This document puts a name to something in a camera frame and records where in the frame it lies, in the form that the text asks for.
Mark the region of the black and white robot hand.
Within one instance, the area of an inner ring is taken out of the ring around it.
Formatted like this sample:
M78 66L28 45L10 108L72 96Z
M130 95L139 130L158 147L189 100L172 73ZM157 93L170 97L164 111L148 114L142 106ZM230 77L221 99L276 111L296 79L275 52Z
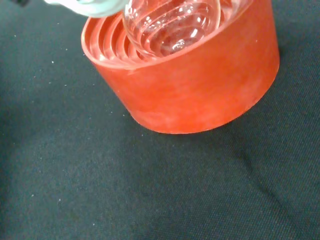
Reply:
M44 2L62 6L85 17L102 18L124 10L129 0L44 0Z

